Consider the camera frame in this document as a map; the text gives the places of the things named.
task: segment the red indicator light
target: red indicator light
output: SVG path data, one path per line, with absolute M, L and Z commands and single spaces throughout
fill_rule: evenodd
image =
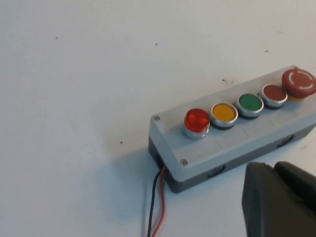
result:
M 202 109 L 191 109 L 184 118 L 184 126 L 196 133 L 204 132 L 209 127 L 208 112 Z

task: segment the red wire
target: red wire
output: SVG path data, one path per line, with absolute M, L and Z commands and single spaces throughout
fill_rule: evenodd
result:
M 164 218 L 164 211 L 165 211 L 165 203 L 164 203 L 164 193 L 163 193 L 163 175 L 165 172 L 165 167 L 162 168 L 161 170 L 161 174 L 160 174 L 160 178 L 159 178 L 159 187 L 160 187 L 160 197 L 161 197 L 161 205 L 162 205 L 162 209 L 161 209 L 161 216 L 158 222 L 157 227 L 155 228 L 152 237 L 155 237 L 158 229 L 160 227 L 160 225 L 162 224 L 163 218 Z

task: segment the black plastic object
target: black plastic object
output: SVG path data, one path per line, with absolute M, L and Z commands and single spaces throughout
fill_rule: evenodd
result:
M 316 177 L 287 162 L 251 162 L 242 208 L 248 237 L 316 237 Z

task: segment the yellow push button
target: yellow push button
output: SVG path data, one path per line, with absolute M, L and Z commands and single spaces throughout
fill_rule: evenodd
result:
M 210 113 L 211 125 L 218 129 L 233 127 L 238 118 L 237 109 L 229 103 L 218 103 L 213 106 Z

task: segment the control box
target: control box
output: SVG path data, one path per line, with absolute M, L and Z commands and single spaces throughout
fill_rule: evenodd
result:
M 291 66 L 154 114 L 149 152 L 179 193 L 306 136 L 315 92 L 316 79 Z

